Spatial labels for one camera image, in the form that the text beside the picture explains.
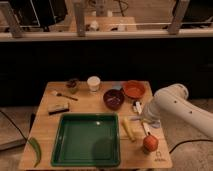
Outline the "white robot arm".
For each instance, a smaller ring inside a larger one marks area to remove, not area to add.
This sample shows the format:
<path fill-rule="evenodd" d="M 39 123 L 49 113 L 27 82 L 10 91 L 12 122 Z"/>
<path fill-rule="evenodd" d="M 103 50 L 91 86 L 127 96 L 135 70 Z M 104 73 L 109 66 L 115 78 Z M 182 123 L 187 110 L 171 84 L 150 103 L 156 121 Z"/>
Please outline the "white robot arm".
<path fill-rule="evenodd" d="M 180 117 L 213 140 L 213 113 L 190 103 L 188 96 L 188 89 L 183 84 L 161 88 L 145 104 L 142 117 L 156 122 L 163 112 L 167 112 Z"/>

